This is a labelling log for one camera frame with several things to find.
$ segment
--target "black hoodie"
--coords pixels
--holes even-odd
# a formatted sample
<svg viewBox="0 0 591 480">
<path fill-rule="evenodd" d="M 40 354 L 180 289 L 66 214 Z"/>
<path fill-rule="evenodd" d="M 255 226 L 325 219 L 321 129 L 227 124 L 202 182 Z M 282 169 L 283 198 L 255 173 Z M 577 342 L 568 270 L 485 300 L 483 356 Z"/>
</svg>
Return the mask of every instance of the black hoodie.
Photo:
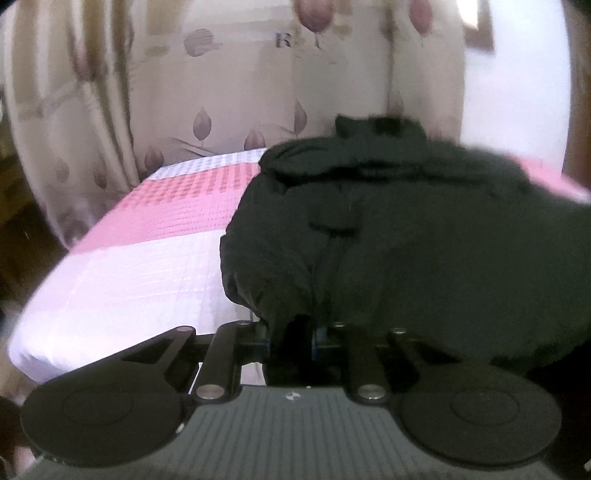
<svg viewBox="0 0 591 480">
<path fill-rule="evenodd" d="M 410 121 L 338 117 L 269 149 L 222 237 L 226 295 L 279 345 L 296 318 L 406 327 L 523 371 L 591 337 L 591 208 Z"/>
</svg>

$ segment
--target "circular disc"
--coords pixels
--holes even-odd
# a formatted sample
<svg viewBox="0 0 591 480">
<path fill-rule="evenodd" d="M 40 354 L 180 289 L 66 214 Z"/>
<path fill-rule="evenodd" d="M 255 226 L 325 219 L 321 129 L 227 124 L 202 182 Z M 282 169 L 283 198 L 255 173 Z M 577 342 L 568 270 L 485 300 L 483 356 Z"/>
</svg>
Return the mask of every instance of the circular disc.
<svg viewBox="0 0 591 480">
<path fill-rule="evenodd" d="M 406 393 L 400 422 L 427 450 L 473 468 L 535 459 L 554 441 L 561 412 L 537 385 L 492 367 L 431 367 Z"/>
<path fill-rule="evenodd" d="M 145 365 L 123 370 L 104 378 L 65 375 L 33 391 L 21 414 L 33 446 L 62 463 L 103 467 L 171 440 L 183 421 L 178 393 Z"/>
</svg>

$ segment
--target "curtain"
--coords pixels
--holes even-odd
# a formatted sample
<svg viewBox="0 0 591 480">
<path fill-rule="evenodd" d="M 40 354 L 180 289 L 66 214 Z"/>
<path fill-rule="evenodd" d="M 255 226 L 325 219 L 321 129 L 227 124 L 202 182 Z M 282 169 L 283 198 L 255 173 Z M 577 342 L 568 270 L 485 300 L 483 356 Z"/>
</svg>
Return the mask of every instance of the curtain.
<svg viewBox="0 0 591 480">
<path fill-rule="evenodd" d="M 20 0 L 5 99 L 31 189 L 71 248 L 163 165 L 393 113 L 458 139 L 455 0 Z"/>
</svg>

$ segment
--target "bed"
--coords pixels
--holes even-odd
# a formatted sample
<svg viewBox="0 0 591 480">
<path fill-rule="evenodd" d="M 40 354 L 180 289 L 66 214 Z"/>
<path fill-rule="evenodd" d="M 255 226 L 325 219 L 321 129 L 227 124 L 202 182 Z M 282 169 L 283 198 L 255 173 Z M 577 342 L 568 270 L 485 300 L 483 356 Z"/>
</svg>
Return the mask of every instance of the bed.
<svg viewBox="0 0 591 480">
<path fill-rule="evenodd" d="M 37 383 L 178 325 L 212 333 L 249 310 L 224 295 L 219 240 L 264 149 L 163 167 L 109 212 L 56 267 L 9 345 Z M 518 160 L 534 183 L 577 202 L 591 193 L 541 162 Z M 264 382 L 260 365 L 244 384 Z"/>
</svg>

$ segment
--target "silver screw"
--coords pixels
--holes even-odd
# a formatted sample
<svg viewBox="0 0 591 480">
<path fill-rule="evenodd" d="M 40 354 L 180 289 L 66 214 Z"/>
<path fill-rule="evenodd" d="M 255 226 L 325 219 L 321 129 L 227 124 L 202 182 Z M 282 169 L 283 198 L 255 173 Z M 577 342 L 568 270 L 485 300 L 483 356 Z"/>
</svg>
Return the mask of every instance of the silver screw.
<svg viewBox="0 0 591 480">
<path fill-rule="evenodd" d="M 196 395 L 203 400 L 218 400 L 224 396 L 226 390 L 220 385 L 201 385 L 195 391 Z"/>
<path fill-rule="evenodd" d="M 380 385 L 361 385 L 357 390 L 357 395 L 366 400 L 379 400 L 386 396 L 386 389 Z"/>
</svg>

